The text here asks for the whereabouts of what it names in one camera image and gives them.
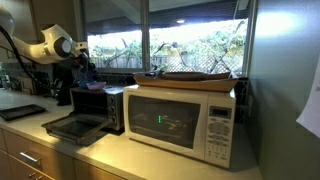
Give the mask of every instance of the kitchen counter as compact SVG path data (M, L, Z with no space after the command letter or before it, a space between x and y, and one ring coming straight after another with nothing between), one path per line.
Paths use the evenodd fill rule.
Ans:
M132 141L124 133L107 134L89 147L49 136L41 125L72 111L72 106L56 103L51 98L0 89L0 109L28 104L47 109L12 121L0 117L0 128L128 179L262 180L242 125L235 126L231 167L225 169Z

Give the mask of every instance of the wooden cabinet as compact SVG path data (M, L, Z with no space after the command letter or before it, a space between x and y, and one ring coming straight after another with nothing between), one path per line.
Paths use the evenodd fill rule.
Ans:
M3 151L7 151L6 144L4 142L2 129L0 129L0 149Z
M8 154L2 150L0 150L0 172L0 179L12 179Z
M36 169L32 168L31 166L28 166L28 164L25 164L18 159L12 157L9 155L9 162L10 166L12 168L13 172L13 180L53 180L53 178L45 175L44 173L41 173L40 171L37 171Z
M80 1L32 0L31 2L40 42L44 40L41 29L51 24L58 24L73 40L83 41Z
M54 179L75 179L71 157L6 130L3 135L8 153L13 157Z
M14 18L13 36L26 43L38 43L29 0L1 0L1 3Z
M104 171L102 169L99 169L95 166L92 166L90 164L87 164L85 162L74 160L74 166L76 171L76 179L77 180L123 180L123 178L111 174L107 171Z

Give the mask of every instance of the toaster oven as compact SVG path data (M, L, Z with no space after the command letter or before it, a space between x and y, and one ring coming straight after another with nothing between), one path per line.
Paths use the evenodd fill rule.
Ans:
M111 131L123 131L123 87L102 90L70 89L73 111L66 117L45 123L49 135L89 146Z

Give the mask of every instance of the cable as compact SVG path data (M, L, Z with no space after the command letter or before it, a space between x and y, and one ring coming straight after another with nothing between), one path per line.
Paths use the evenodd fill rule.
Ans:
M22 59L21 59L21 56L19 54L19 51L17 49L17 47L15 46L14 42L12 41L11 39L11 36L8 34L8 32L0 25L0 31L2 32L2 34L4 35L4 37L7 39L8 43L10 44L11 48L12 48L12 51L14 53L14 55L16 56L17 60L18 60L18 63L19 65L21 66L21 68L23 69L23 71L27 74L27 76L29 78L31 78L37 85L43 87L43 88L46 88L46 89L50 89L50 90L67 90L67 89L70 89L76 82L77 78L78 78L78 74L76 75L76 78L74 78L74 81L72 82L72 84L68 85L68 86L64 86L64 87L61 87L61 88L57 88L57 87L52 87L50 85L46 85L46 84L43 84L41 81L39 81L38 79L36 79L35 77L33 77L33 75L27 70L27 68L25 67Z

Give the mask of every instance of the cabinet drawer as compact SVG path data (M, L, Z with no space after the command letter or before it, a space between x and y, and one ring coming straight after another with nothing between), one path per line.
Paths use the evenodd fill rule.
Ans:
M87 164L85 162L74 160L74 166L76 171L76 177L77 180L88 180L88 179L94 179L94 180L124 180L123 178L111 174L107 171L104 171L102 169L99 169L95 166L92 166L90 164Z
M71 157L5 130L3 135L10 155L54 179L75 179Z
M18 159L10 155L9 155L9 161L10 161L10 166L12 168L12 171L16 172L16 173L13 173L12 179L14 180L30 180L30 179L53 180L49 176L46 176L40 171L33 169L31 166L24 164L23 162L19 161Z
M0 150L0 179L12 179L8 154Z
M3 151L7 151L6 144L4 143L2 129L0 129L0 149L2 149Z

